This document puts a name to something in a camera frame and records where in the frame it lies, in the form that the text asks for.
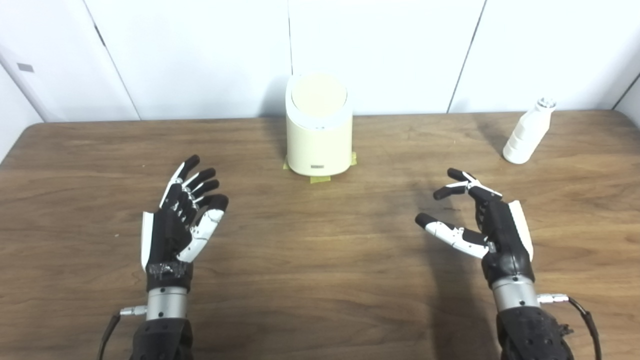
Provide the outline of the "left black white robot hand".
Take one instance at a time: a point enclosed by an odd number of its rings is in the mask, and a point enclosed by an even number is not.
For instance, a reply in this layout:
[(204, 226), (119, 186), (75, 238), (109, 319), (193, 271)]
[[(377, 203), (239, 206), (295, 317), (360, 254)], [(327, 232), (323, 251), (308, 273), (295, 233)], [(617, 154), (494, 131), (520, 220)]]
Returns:
[(188, 157), (169, 178), (154, 212), (142, 213), (141, 266), (146, 291), (178, 287), (190, 292), (194, 261), (209, 243), (229, 205), (213, 168), (190, 172), (201, 162)]

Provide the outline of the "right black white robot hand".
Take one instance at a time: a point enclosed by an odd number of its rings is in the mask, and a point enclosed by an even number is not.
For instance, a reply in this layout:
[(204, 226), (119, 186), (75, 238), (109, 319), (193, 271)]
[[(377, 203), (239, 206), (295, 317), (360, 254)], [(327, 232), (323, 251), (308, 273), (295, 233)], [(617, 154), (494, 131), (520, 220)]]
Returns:
[(446, 174), (455, 182), (437, 189), (433, 198), (469, 195), (475, 203), (478, 230), (457, 227), (424, 212), (416, 215), (415, 223), (451, 248), (480, 259), (489, 287), (502, 278), (535, 281), (533, 244), (521, 203), (505, 202), (502, 193), (469, 172), (449, 168)]

